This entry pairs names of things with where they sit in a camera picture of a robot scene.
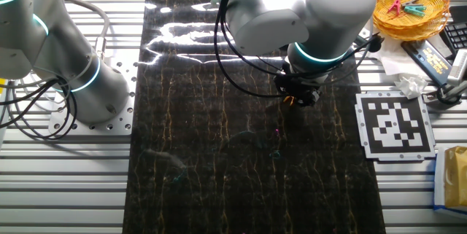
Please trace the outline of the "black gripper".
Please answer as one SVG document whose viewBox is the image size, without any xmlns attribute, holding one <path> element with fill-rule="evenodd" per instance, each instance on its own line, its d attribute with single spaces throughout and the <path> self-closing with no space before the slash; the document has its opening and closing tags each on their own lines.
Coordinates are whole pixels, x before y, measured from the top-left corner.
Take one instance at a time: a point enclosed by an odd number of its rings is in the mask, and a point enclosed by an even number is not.
<svg viewBox="0 0 467 234">
<path fill-rule="evenodd" d="M 279 94 L 284 97 L 282 102 L 288 102 L 290 106 L 314 106 L 322 94 L 320 87 L 305 85 L 298 79 L 283 74 L 275 76 L 274 84 Z"/>
</svg>

